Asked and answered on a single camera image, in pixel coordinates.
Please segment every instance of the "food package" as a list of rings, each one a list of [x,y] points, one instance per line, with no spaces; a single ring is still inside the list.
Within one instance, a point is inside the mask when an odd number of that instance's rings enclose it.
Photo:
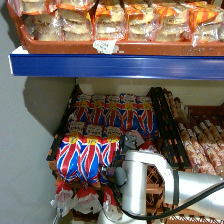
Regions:
[[[192,45],[196,46],[200,42],[218,41],[219,29],[224,21],[224,10],[207,4],[205,1],[184,5],[189,8]]]
[[[176,103],[173,98],[173,94],[171,92],[168,92],[167,94],[170,101],[170,111],[172,113],[173,118],[176,119],[178,118],[178,113],[177,113]]]
[[[62,41],[61,20],[58,12],[30,16],[34,40],[39,41]]]
[[[122,213],[117,208],[113,191],[109,187],[106,187],[104,191],[103,210],[107,219],[112,222],[117,222],[122,217]]]
[[[104,125],[105,116],[105,96],[92,95],[89,105],[89,123],[94,125]]]
[[[84,185],[100,186],[99,161],[102,126],[87,125],[80,149],[79,178]]]
[[[178,119],[178,127],[181,132],[181,138],[183,141],[187,141],[187,151],[190,156],[193,156],[193,164],[198,164],[196,166],[196,170],[199,168],[199,173],[207,173],[211,175],[216,175],[216,172],[214,170],[214,167],[212,164],[207,160],[206,154],[204,152],[204,149],[202,146],[198,143],[197,137],[194,134],[194,130],[191,128],[190,122],[184,122],[183,119]],[[188,144],[188,142],[192,144],[194,147],[195,152],[197,153],[197,160],[194,163],[194,154],[192,153],[191,145]]]
[[[219,135],[221,139],[224,141],[224,131],[222,128],[222,122],[220,122],[220,119],[217,116],[212,116],[212,123],[215,125],[217,131],[219,132]]]
[[[176,42],[189,39],[188,8],[177,3],[152,4],[159,16],[160,28],[155,41]]]
[[[150,153],[158,153],[158,150],[156,149],[154,143],[151,141],[151,139],[147,139],[141,146],[139,151],[143,152],[150,152]]]
[[[125,16],[119,0],[100,0],[95,12],[95,40],[123,40]]]
[[[94,4],[95,0],[58,0],[57,7],[74,11],[88,11]]]
[[[127,20],[127,39],[130,41],[148,41],[154,38],[156,20],[153,8],[144,0],[124,0]]]
[[[194,132],[197,136],[199,144],[202,146],[207,158],[215,168],[215,171],[218,175],[223,175],[224,169],[222,166],[222,161],[217,155],[216,151],[212,147],[212,144],[209,142],[208,138],[200,130],[200,127],[197,125],[194,119],[191,119],[191,127],[194,129]]]
[[[207,139],[209,140],[209,144],[212,145],[213,149],[215,150],[215,152],[217,153],[217,155],[219,156],[221,162],[224,162],[224,150],[222,150],[218,144],[216,143],[216,140],[214,139],[214,137],[212,136],[211,132],[209,131],[209,129],[206,127],[205,123],[203,122],[203,118],[200,116],[196,117],[196,121],[199,124],[202,132],[204,133],[204,135],[207,137]]]
[[[86,94],[79,94],[77,96],[73,116],[76,121],[88,122],[89,121],[89,104],[91,96]]]
[[[144,139],[152,138],[156,140],[156,137],[158,136],[158,126],[151,98],[138,96],[136,100],[138,108],[139,133]]]
[[[92,40],[92,22],[89,12],[61,9],[60,15],[65,41]]]
[[[219,27],[218,35],[219,35],[219,40],[224,41],[224,22]]]
[[[72,200],[71,207],[83,214],[97,213],[102,209],[99,195],[88,185],[83,186]]]
[[[59,216],[65,216],[72,208],[73,191],[68,183],[74,181],[79,176],[80,149],[82,145],[83,130],[72,131],[63,138],[57,156],[56,164],[59,174],[62,178],[56,193],[55,200],[51,201],[51,205],[57,208]]]
[[[103,129],[103,138],[100,150],[100,168],[105,169],[114,161],[119,151],[120,136],[124,134],[122,128],[107,126]],[[100,173],[100,182],[108,184],[104,172]]]
[[[39,15],[56,10],[55,0],[8,0],[8,3],[18,16]]]
[[[107,95],[105,99],[105,125],[121,127],[120,96]]]
[[[139,122],[136,96],[134,94],[121,94],[120,99],[122,128],[125,131],[137,130],[139,128]]]

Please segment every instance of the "shelf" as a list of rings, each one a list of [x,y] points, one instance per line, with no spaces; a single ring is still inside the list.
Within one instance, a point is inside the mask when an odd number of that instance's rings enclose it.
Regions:
[[[141,56],[29,54],[9,55],[15,76],[224,80],[224,56]]]

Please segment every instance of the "brown tray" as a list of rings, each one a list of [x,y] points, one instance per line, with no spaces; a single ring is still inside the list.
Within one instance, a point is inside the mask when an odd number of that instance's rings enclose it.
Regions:
[[[9,14],[15,23],[22,46],[32,54],[97,54],[93,41],[37,41],[24,27],[22,17],[8,5]],[[172,55],[172,56],[224,56],[224,42],[201,43],[193,47],[190,42],[126,42],[116,43],[117,54],[122,55]]]

